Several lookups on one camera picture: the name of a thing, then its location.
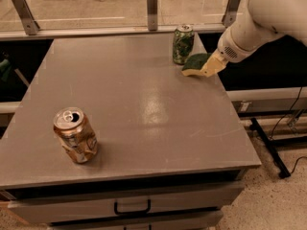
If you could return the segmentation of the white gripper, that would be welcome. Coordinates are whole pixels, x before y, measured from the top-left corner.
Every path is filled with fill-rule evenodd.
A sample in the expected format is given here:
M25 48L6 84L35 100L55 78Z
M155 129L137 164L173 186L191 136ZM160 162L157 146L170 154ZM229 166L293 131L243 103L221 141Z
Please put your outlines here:
M201 73L211 77L225 69L229 62L238 63L248 58L254 50L245 50L234 41L231 29L227 28L218 41L218 50L215 50L201 68Z

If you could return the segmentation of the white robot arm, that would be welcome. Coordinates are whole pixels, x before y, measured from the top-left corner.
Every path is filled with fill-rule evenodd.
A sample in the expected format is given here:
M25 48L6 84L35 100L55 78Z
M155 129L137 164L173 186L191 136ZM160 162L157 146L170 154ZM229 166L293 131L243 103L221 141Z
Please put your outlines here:
M201 74L211 77L229 62L241 62L284 35L307 45L307 0L248 0L243 15L224 31Z

